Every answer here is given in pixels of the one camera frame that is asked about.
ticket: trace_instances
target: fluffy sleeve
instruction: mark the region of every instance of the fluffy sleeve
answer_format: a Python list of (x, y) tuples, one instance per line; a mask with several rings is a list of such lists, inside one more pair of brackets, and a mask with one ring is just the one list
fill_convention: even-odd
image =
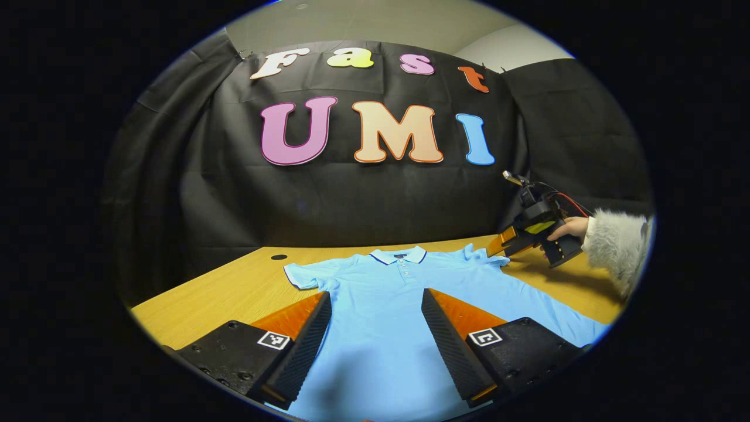
[(652, 219), (597, 209), (582, 249), (589, 265), (605, 268), (623, 297), (630, 295), (648, 256)]

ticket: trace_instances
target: shirt sleeve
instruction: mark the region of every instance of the shirt sleeve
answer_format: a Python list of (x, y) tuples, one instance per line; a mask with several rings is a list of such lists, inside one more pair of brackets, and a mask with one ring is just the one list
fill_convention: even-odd
[(490, 264), (497, 262), (502, 267), (511, 261), (510, 258), (504, 257), (502, 255), (488, 257), (486, 248), (474, 250), (473, 243), (469, 243), (468, 245), (466, 245), (466, 247), (464, 247), (463, 251), (461, 252), (463, 252), (463, 259), (475, 262), (477, 264)]
[(350, 259), (329, 259), (309, 265), (287, 264), (283, 271), (286, 273), (289, 282), (298, 289), (319, 288), (327, 278), (334, 276), (339, 270), (345, 268)]
[(589, 225), (586, 227), (586, 235), (583, 237), (583, 244), (580, 249), (586, 253), (589, 252), (589, 246), (591, 245), (591, 237), (596, 232), (596, 219), (593, 216), (589, 216)]

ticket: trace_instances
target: red cable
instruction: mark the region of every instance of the red cable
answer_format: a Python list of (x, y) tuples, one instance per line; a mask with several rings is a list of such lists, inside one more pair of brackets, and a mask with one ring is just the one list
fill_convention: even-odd
[(588, 216), (586, 215), (586, 213), (584, 213), (584, 211), (583, 211), (583, 210), (582, 210), (582, 209), (581, 209), (581, 208), (580, 208), (580, 207), (578, 206), (578, 204), (577, 204), (577, 203), (575, 203), (575, 201), (574, 201), (574, 200), (572, 200), (572, 199), (571, 199), (571, 198), (570, 198), (570, 197), (569, 197), (568, 195), (566, 195), (566, 194), (563, 194), (563, 193), (560, 193), (560, 192), (555, 192), (555, 193), (553, 193), (552, 195), (550, 195), (550, 197), (553, 197), (553, 196), (555, 196), (555, 195), (560, 195), (561, 197), (564, 197), (564, 198), (565, 198), (565, 199), (567, 199), (567, 200), (568, 200), (568, 201), (569, 201), (570, 203), (572, 203), (572, 204), (573, 204), (573, 206), (575, 206), (576, 208), (578, 208), (578, 211), (580, 211), (580, 213), (581, 213), (581, 214), (583, 214), (583, 216), (584, 216), (584, 217), (588, 217)]

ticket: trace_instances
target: pink letter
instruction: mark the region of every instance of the pink letter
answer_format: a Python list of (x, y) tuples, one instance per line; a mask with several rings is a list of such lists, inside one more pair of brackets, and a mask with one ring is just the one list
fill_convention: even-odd
[(310, 113), (310, 137), (300, 146), (287, 144), (287, 116), (294, 104), (281, 103), (261, 112), (263, 135), (260, 141), (263, 157), (273, 164), (285, 166), (306, 163), (317, 157), (328, 142), (328, 126), (331, 107), (338, 102), (336, 97), (318, 97), (307, 100), (304, 105)]
[(401, 68), (403, 71), (410, 74), (417, 75), (432, 75), (435, 73), (435, 68), (428, 65), (430, 59), (424, 56), (418, 56), (416, 54), (404, 54), (401, 56)]

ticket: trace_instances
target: blue letter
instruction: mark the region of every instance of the blue letter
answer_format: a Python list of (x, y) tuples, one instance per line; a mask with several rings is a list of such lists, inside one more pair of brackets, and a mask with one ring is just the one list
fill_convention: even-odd
[(456, 120), (463, 124), (466, 138), (469, 140), (469, 153), (466, 159), (471, 164), (490, 165), (495, 163), (495, 158), (487, 149), (485, 133), (482, 125), (485, 123), (480, 117), (471, 114), (457, 114)]

